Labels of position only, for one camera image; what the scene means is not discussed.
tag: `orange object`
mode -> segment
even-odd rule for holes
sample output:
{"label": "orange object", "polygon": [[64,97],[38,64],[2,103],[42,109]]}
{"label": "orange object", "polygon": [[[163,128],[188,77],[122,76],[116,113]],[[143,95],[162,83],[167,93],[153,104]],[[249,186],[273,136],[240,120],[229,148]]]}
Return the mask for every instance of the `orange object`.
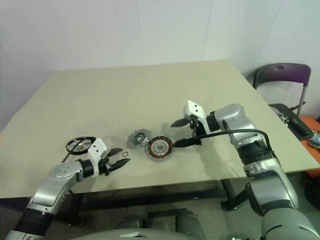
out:
{"label": "orange object", "polygon": [[[312,116],[302,116],[300,119],[311,129],[318,130],[320,132],[320,123]],[[308,150],[308,152],[312,155],[312,157],[320,163],[320,149],[314,148],[308,144],[309,140],[301,140],[300,141],[303,146]],[[310,178],[316,178],[320,176],[320,168],[315,170],[306,171],[306,173],[310,176]]]}

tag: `purple chair backrest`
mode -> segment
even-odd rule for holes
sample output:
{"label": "purple chair backrest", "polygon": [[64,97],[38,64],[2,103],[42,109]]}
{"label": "purple chair backrest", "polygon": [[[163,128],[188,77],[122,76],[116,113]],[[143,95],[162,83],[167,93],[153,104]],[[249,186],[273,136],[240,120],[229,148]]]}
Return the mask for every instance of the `purple chair backrest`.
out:
{"label": "purple chair backrest", "polygon": [[253,87],[257,87],[267,82],[289,81],[302,83],[308,86],[311,68],[305,64],[298,63],[274,63],[258,68],[253,78]]}

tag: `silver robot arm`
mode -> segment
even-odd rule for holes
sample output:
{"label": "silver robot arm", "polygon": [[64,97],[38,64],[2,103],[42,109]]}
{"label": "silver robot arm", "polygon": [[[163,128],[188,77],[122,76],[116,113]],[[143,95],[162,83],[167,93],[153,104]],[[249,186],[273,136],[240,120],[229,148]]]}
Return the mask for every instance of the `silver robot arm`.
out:
{"label": "silver robot arm", "polygon": [[68,191],[87,177],[99,174],[109,175],[121,168],[130,159],[125,158],[115,164],[109,164],[107,146],[100,138],[96,138],[88,149],[87,160],[76,160],[55,166],[49,178],[37,189],[30,199],[22,217],[14,230],[6,236],[6,240],[40,240],[50,227],[55,215],[66,199]]}
{"label": "silver robot arm", "polygon": [[241,105],[230,104],[206,115],[199,104],[189,100],[183,113],[184,118],[172,127],[190,123],[192,138],[178,140],[175,147],[200,145],[200,139],[229,135],[246,175],[252,178],[245,190],[252,209],[263,217],[261,239],[320,239],[311,222],[297,211],[296,191],[271,149],[268,136],[246,117]]}

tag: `beige tabletop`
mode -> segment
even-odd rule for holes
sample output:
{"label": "beige tabletop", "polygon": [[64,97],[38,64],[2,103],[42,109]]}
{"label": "beige tabletop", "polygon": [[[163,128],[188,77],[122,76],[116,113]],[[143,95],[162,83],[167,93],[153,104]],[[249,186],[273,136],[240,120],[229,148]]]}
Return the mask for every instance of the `beige tabletop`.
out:
{"label": "beige tabletop", "polygon": [[32,196],[66,155],[66,142],[79,136],[124,148],[131,160],[110,176],[87,178],[73,188],[76,193],[244,177],[227,136],[176,148],[161,163],[149,159],[142,148],[127,147],[128,136],[138,129],[173,142],[190,137],[189,127],[170,127],[183,117],[188,100],[202,105],[207,114],[241,104],[269,135],[285,172],[319,167],[228,61],[67,70],[51,75],[3,130],[0,197]]}

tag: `white wall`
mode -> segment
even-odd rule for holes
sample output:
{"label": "white wall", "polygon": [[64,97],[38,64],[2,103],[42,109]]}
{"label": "white wall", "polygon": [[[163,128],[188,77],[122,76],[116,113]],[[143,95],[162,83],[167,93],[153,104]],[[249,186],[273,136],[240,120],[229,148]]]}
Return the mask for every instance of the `white wall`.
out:
{"label": "white wall", "polygon": [[[52,70],[216,59],[244,75],[268,63],[310,65],[303,113],[318,116],[319,9],[319,0],[1,0],[0,129]],[[298,103],[299,86],[273,89],[259,91]]]}

